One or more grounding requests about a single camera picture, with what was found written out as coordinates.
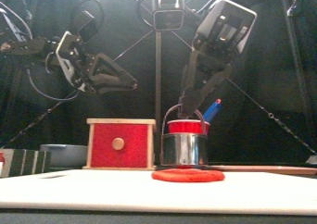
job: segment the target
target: white table surface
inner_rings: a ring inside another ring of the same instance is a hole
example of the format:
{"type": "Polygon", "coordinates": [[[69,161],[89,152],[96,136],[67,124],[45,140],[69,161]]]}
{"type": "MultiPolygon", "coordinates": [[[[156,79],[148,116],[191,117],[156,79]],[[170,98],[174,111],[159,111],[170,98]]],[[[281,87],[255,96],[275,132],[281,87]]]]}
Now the white table surface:
{"type": "Polygon", "coordinates": [[[225,180],[174,183],[152,171],[67,170],[0,180],[0,208],[317,216],[317,180],[225,172],[225,180]]]}

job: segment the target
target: red plate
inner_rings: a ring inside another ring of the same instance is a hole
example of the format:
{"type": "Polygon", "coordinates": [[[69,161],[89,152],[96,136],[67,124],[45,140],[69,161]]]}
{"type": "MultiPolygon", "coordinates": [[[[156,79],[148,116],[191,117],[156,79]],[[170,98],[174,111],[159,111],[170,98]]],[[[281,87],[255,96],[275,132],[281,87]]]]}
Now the red plate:
{"type": "Polygon", "coordinates": [[[168,168],[152,172],[154,180],[168,182],[211,182],[225,179],[219,170],[202,170],[195,168],[168,168]]]}

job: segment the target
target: metal rod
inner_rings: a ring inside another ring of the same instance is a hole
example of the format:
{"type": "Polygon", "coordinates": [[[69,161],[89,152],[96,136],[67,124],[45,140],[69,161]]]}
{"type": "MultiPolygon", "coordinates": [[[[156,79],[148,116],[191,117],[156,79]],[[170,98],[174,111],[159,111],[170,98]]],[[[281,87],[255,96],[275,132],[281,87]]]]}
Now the metal rod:
{"type": "Polygon", "coordinates": [[[287,34],[290,38],[293,64],[294,64],[294,70],[295,70],[295,75],[297,75],[299,93],[302,97],[302,106],[303,106],[303,114],[305,114],[305,119],[306,119],[306,126],[307,126],[311,143],[315,145],[315,132],[314,132],[314,126],[313,126],[311,109],[310,109],[310,104],[309,104],[309,92],[307,92],[307,85],[305,81],[305,71],[302,70],[303,67],[302,67],[302,60],[301,60],[301,55],[299,55],[299,50],[298,50],[295,31],[294,31],[294,26],[293,26],[293,18],[287,16],[287,9],[290,8],[290,3],[289,3],[289,0],[281,0],[281,1],[282,1],[282,6],[283,6],[287,34]]]}

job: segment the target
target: wooden box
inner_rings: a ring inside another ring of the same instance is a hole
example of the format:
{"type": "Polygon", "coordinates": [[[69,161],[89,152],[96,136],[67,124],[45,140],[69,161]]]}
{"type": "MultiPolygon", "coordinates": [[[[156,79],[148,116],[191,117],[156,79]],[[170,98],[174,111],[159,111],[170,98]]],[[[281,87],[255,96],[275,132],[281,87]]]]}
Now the wooden box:
{"type": "Polygon", "coordinates": [[[84,168],[152,168],[154,119],[88,118],[91,125],[84,168]]]}

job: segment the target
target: blue pen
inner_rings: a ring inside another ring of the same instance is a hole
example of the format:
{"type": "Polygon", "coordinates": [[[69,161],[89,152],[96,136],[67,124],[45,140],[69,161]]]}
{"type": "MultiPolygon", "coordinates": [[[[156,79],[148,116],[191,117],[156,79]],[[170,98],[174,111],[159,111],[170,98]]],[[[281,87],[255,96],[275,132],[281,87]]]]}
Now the blue pen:
{"type": "Polygon", "coordinates": [[[212,121],[212,118],[214,118],[215,114],[219,112],[221,108],[222,108],[222,100],[216,99],[203,114],[203,120],[207,123],[210,123],[212,121]]]}

